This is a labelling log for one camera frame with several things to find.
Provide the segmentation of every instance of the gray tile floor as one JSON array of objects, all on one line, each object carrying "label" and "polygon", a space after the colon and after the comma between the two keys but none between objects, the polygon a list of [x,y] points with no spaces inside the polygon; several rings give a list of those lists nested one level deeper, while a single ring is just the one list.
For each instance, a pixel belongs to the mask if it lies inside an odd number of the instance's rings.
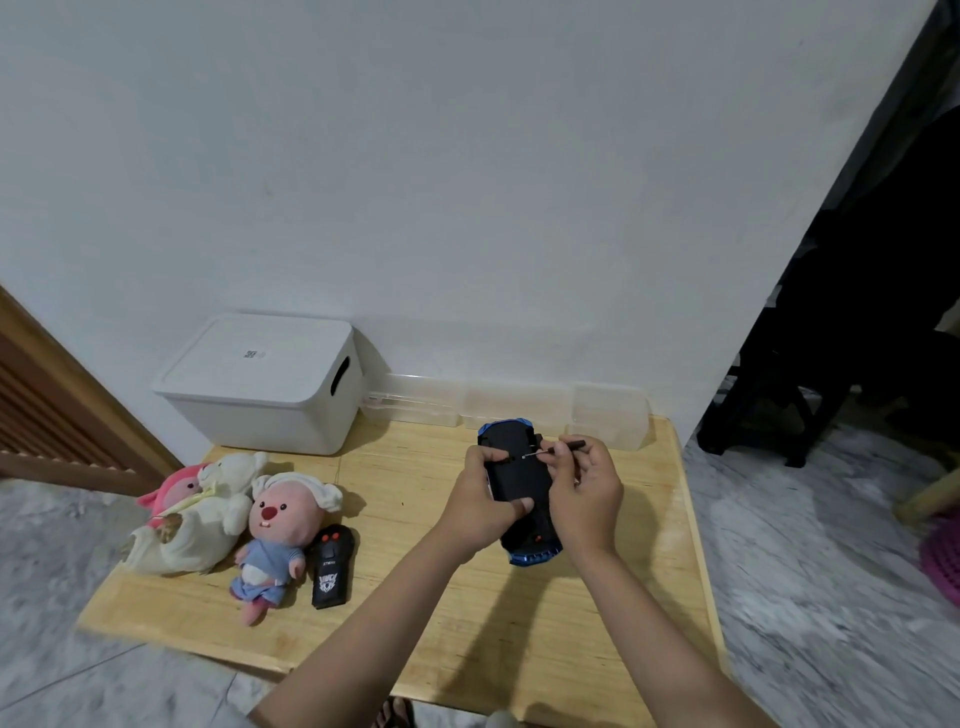
[{"label": "gray tile floor", "polygon": [[[889,510],[942,472],[936,462],[852,424],[798,471],[695,445],[684,462],[733,673],[751,695],[785,726],[954,723],[960,611],[916,570],[918,535]],[[206,726],[223,701],[246,711],[264,693],[198,658],[72,629],[143,520],[130,499],[10,480],[0,513],[0,725]],[[481,722],[431,706],[417,716]]]}]

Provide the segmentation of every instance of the remote control logo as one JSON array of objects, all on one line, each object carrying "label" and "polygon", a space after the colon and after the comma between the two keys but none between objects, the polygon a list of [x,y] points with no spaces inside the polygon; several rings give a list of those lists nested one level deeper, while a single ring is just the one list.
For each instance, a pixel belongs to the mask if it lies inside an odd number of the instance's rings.
[{"label": "remote control logo", "polygon": [[328,594],[330,590],[333,589],[333,587],[336,585],[336,583],[337,583],[337,575],[335,573],[331,573],[331,574],[327,574],[326,576],[321,576],[318,586],[320,587],[321,592],[323,592],[324,594]]}]

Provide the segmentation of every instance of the wooden table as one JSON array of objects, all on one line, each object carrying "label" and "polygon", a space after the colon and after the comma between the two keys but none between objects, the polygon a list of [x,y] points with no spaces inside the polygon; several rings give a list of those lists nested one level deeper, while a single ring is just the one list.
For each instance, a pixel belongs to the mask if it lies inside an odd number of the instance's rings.
[{"label": "wooden table", "polygon": [[[174,577],[118,567],[78,624],[281,676],[367,598],[437,520],[474,442],[476,433],[462,427],[359,417],[338,456],[273,455],[291,464],[285,469],[345,491],[344,522],[359,533],[359,546],[352,595],[343,607],[314,610],[308,581],[259,625],[245,627],[227,589],[236,573],[232,564]],[[214,448],[209,459],[228,451]],[[686,635],[723,665],[673,426],[652,418],[645,446],[615,451],[613,459],[626,486],[616,533],[621,555]],[[499,544],[457,571],[395,693],[483,714],[509,707],[547,726],[653,724],[566,556],[518,569]]]}]

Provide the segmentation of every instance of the white wall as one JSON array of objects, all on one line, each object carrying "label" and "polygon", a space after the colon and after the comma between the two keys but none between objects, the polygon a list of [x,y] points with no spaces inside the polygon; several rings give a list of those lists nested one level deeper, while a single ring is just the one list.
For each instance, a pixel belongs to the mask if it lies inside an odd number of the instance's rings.
[{"label": "white wall", "polygon": [[11,0],[0,283],[184,461],[149,382],[232,309],[685,439],[932,5]]}]

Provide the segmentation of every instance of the wooden door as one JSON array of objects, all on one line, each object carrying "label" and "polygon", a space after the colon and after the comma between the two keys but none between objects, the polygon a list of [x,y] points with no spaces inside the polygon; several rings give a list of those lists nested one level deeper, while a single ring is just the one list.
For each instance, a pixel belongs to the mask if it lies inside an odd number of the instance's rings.
[{"label": "wooden door", "polygon": [[0,477],[139,496],[180,467],[0,289]]}]

